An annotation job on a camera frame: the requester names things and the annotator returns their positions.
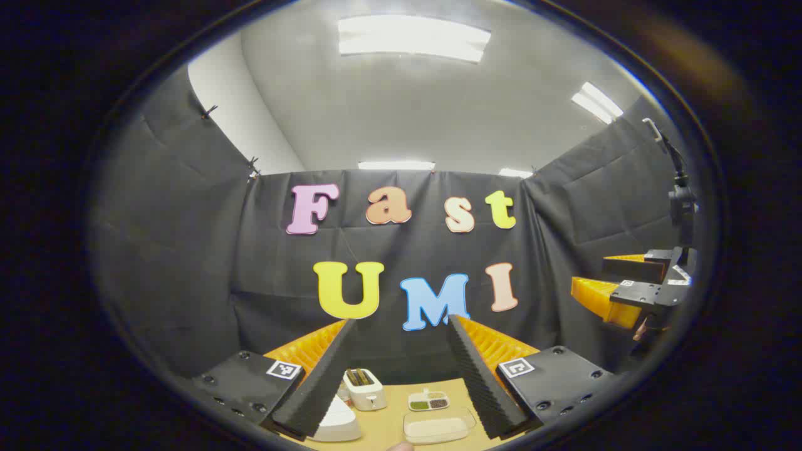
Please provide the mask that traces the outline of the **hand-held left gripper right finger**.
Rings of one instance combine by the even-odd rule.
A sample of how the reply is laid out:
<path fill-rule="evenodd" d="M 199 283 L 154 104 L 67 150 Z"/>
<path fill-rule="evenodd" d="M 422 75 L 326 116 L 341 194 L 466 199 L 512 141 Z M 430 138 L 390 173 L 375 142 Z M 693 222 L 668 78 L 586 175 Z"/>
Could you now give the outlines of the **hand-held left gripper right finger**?
<path fill-rule="evenodd" d="M 568 416 L 618 382 L 565 346 L 536 350 L 459 315 L 447 340 L 489 438 L 507 439 Z"/>

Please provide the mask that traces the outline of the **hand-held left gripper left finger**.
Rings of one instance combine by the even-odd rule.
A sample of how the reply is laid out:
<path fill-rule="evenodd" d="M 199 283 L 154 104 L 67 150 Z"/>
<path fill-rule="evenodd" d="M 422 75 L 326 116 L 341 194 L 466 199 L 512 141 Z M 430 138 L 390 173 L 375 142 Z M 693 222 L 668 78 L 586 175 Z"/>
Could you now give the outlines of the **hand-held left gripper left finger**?
<path fill-rule="evenodd" d="M 278 350 L 241 350 L 191 383 L 226 415 L 294 439 L 312 437 L 350 361 L 355 320 L 341 320 Z"/>

